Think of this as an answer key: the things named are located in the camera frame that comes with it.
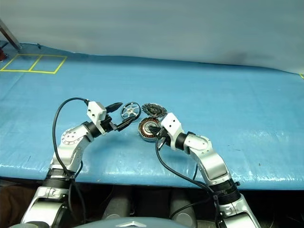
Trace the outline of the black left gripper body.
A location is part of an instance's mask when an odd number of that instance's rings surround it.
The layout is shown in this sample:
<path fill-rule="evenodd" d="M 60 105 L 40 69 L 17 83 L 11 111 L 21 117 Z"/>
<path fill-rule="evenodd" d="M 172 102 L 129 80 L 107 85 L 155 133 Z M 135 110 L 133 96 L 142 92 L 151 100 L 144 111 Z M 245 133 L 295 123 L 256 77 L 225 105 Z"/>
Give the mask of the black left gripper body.
<path fill-rule="evenodd" d="M 102 121 L 102 128 L 106 133 L 117 130 L 117 125 L 112 122 L 110 115 L 106 114 L 105 119 Z"/>

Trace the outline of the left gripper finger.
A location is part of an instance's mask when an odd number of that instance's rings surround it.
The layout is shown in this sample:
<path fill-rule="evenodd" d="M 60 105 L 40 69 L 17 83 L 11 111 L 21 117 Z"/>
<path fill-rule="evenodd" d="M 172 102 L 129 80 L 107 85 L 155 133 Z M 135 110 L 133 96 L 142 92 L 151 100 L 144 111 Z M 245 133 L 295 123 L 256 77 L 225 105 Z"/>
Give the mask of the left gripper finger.
<path fill-rule="evenodd" d="M 123 130 L 124 128 L 128 127 L 134 120 L 135 118 L 127 118 L 123 120 L 119 125 L 116 126 L 116 130 L 117 131 Z"/>
<path fill-rule="evenodd" d="M 107 113 L 115 112 L 117 109 L 119 109 L 122 106 L 123 103 L 113 103 L 108 105 L 105 109 Z"/>

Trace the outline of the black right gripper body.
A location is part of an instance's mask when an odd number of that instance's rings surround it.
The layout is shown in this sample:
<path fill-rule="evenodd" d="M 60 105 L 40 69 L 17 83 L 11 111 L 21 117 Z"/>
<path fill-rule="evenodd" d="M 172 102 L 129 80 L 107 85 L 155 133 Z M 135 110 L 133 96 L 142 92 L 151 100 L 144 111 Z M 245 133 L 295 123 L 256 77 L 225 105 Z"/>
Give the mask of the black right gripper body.
<path fill-rule="evenodd" d="M 164 127 L 160 127 L 161 130 L 156 133 L 156 137 L 159 140 L 164 140 L 164 145 L 170 146 L 171 145 L 171 138 L 169 136 L 168 131 Z"/>

